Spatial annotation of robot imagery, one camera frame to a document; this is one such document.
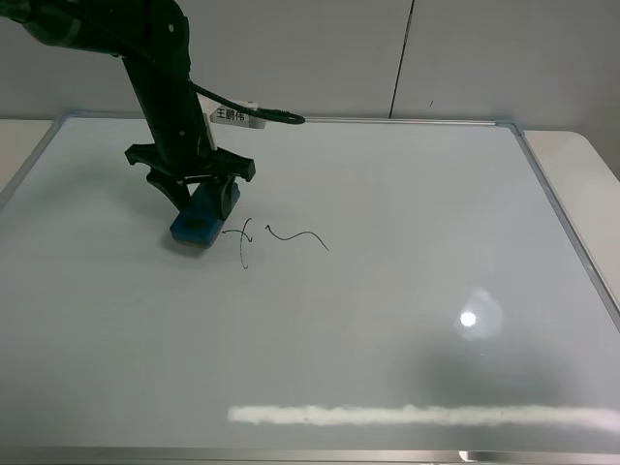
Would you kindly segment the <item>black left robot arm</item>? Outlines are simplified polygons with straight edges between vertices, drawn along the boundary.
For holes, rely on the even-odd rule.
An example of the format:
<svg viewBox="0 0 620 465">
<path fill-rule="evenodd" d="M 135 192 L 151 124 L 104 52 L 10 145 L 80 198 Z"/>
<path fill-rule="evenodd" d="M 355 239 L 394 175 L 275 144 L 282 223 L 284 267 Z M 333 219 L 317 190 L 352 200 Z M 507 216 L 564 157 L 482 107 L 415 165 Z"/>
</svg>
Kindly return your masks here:
<svg viewBox="0 0 620 465">
<path fill-rule="evenodd" d="M 189 22 L 174 1 L 4 1 L 1 15 L 38 42 L 121 59 L 153 141 L 130 146 L 130 165 L 179 210 L 203 184 L 215 216 L 228 218 L 233 185 L 255 173 L 252 160 L 213 142 L 190 82 Z"/>
</svg>

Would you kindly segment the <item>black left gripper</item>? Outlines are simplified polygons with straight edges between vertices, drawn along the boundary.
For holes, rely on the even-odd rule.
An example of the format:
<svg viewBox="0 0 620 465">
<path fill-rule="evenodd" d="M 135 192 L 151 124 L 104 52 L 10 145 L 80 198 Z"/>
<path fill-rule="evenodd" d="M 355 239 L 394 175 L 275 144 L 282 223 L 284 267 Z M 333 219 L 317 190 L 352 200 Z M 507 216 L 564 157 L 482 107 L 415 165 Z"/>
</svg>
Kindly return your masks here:
<svg viewBox="0 0 620 465">
<path fill-rule="evenodd" d="M 236 155 L 224 148 L 209 149 L 194 157 L 176 157 L 166 161 L 155 144 L 133 144 L 125 151 L 131 165 L 143 164 L 151 168 L 146 181 L 158 189 L 173 206 L 182 211 L 191 203 L 185 182 L 208 177 L 226 177 L 217 186 L 218 217 L 226 220 L 233 210 L 236 188 L 235 177 L 249 182 L 256 174 L 252 159 Z"/>
</svg>

